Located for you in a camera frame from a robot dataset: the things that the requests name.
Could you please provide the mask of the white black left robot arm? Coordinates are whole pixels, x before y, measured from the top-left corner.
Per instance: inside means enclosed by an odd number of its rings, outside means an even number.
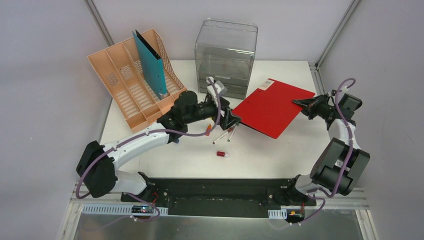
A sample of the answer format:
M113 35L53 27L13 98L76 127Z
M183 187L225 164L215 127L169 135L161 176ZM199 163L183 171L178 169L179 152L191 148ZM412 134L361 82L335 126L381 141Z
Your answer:
M152 198L153 189L143 173L121 171L120 167L135 157L154 148L167 145L182 136L198 137L205 133L189 133L188 125L211 118L214 126L228 130L241 122L233 113L229 102L214 92L207 93L199 102L195 92L186 90L174 101L168 112L138 133L112 143L101 145L94 140L88 143L76 166L80 179L75 195L78 199L88 195L99 198L113 191L133 194L140 202ZM81 186L88 194L80 193Z

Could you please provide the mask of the teal folder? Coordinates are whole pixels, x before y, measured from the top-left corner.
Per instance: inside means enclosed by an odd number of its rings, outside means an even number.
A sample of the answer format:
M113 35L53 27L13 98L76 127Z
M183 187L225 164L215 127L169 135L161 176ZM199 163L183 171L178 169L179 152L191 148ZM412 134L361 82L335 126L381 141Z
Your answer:
M133 37L140 59L144 80L155 95L162 100L168 95L163 59L153 46L137 30Z

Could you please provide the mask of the red folder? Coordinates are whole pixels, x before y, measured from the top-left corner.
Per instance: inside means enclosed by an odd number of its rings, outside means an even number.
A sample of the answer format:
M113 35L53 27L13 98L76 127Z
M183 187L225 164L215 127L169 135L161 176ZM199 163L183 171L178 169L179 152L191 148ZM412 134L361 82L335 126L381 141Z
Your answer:
M232 113L241 118L243 125L277 139L302 110L293 100L309 99L315 95L312 91L269 78Z

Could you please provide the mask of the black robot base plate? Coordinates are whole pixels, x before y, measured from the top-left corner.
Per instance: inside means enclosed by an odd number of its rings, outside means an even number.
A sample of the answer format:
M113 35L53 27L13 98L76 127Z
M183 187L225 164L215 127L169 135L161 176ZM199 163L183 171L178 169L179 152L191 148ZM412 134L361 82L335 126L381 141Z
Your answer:
M267 218L281 207L315 207L298 193L292 178L151 178L138 198L168 209L169 215Z

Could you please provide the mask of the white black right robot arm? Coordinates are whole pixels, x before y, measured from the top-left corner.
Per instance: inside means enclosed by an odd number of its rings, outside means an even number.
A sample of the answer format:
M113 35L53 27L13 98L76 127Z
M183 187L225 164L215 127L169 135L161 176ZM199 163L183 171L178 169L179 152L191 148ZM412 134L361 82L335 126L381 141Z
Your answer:
M312 167L309 175L297 175L283 189L284 200L289 205L304 203L308 195L323 190L326 196L347 196L354 189L371 156L361 150L356 139L356 123L352 117L363 102L345 93L338 103L335 94L295 99L301 113L312 120L322 118L330 142Z

